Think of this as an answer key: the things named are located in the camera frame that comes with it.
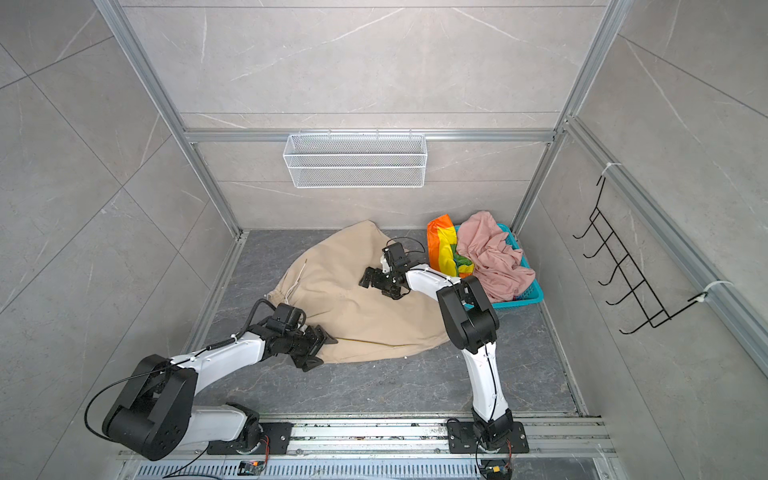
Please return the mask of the aluminium frame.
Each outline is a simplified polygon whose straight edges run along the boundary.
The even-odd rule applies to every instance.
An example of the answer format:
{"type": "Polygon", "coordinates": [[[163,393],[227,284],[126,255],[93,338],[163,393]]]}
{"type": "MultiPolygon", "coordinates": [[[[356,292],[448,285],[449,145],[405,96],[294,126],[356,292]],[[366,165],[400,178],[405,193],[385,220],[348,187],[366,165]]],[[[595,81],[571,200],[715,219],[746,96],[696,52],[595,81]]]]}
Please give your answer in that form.
{"type": "Polygon", "coordinates": [[[761,419],[767,369],[715,310],[759,313],[767,256],[763,114],[621,36],[630,1],[109,1],[152,96],[245,229],[422,227],[478,210],[513,224],[587,409],[662,422],[761,419]],[[420,188],[299,189],[269,131],[403,132],[420,188]],[[601,208],[670,310],[602,287],[601,208]]]}

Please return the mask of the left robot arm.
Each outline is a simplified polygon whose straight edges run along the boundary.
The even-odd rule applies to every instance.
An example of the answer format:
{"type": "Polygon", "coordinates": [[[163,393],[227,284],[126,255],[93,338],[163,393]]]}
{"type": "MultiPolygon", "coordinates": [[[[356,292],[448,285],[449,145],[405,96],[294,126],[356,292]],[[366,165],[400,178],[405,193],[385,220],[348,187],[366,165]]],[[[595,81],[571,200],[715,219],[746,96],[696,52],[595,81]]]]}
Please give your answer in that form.
{"type": "Polygon", "coordinates": [[[222,443],[250,453],[261,443],[259,414],[245,406],[196,406],[195,397],[216,381],[279,354],[307,372],[322,364],[318,353],[338,340],[320,326],[249,327],[200,351],[142,359],[102,422],[102,435],[144,458],[165,458],[177,447],[222,443]]]}

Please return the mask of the rainbow striped shorts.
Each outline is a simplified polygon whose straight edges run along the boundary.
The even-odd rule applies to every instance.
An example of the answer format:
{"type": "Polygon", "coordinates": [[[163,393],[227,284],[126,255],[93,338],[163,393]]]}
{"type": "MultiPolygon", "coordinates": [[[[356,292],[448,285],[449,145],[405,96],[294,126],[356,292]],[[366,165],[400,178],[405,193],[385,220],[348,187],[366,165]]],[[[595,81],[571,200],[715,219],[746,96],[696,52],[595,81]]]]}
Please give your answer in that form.
{"type": "Polygon", "coordinates": [[[427,252],[431,268],[452,277],[465,278],[474,273],[474,263],[457,253],[457,230],[449,215],[442,215],[427,225],[427,252]]]}

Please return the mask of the beige shorts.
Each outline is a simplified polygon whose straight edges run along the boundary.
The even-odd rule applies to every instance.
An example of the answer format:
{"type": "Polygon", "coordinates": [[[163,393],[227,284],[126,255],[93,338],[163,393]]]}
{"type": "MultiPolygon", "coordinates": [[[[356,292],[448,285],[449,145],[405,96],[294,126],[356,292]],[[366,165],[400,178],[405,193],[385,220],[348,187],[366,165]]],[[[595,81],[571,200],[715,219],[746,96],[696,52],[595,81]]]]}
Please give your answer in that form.
{"type": "Polygon", "coordinates": [[[436,300],[420,292],[393,300],[359,285],[388,241],[371,221],[346,227],[303,253],[268,294],[274,304],[302,309],[308,325],[338,340],[321,347],[324,362],[408,357],[449,341],[436,300]]]}

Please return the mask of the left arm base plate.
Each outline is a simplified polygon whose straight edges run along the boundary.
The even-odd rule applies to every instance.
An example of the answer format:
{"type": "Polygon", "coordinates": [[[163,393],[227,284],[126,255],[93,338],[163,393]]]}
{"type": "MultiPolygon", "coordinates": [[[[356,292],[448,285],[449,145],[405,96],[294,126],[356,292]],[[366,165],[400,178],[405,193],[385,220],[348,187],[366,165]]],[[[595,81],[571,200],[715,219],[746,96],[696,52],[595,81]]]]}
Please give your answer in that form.
{"type": "Polygon", "coordinates": [[[270,422],[246,426],[231,441],[210,442],[208,455],[284,455],[291,439],[293,423],[270,422]]]}

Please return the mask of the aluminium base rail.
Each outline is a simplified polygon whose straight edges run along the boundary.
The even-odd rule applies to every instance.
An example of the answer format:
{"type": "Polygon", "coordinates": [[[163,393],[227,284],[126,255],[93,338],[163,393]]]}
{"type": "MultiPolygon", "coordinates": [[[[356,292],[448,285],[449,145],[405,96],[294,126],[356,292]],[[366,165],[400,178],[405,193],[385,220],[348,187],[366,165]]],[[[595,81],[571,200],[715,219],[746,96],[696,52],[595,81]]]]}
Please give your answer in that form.
{"type": "Polygon", "coordinates": [[[624,479],[604,422],[523,414],[521,432],[483,448],[452,415],[270,416],[269,446],[249,455],[183,447],[159,461],[129,452],[115,479],[624,479]]]}

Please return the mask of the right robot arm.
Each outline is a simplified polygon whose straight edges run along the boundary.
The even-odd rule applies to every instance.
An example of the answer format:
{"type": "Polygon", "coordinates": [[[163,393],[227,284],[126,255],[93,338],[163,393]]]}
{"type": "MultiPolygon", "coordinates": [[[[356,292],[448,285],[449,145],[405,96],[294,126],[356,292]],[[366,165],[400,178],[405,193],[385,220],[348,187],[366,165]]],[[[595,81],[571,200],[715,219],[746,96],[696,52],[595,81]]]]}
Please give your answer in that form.
{"type": "Polygon", "coordinates": [[[500,322],[480,281],[472,275],[452,277],[422,264],[403,272],[368,267],[360,285],[374,287],[393,300],[408,290],[438,303],[449,340],[467,365],[473,431],[484,449],[501,448],[513,431],[514,417],[502,391],[496,361],[500,322]]]}

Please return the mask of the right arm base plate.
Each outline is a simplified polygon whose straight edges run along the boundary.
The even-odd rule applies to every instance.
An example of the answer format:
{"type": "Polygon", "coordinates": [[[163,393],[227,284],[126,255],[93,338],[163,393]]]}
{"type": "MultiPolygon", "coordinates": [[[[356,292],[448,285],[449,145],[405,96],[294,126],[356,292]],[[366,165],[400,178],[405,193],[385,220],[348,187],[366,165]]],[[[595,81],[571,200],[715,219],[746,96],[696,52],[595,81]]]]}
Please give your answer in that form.
{"type": "Polygon", "coordinates": [[[480,450],[511,454],[530,452],[523,424],[508,418],[499,418],[491,423],[480,420],[464,422],[450,418],[445,426],[452,454],[479,453],[480,450]]]}

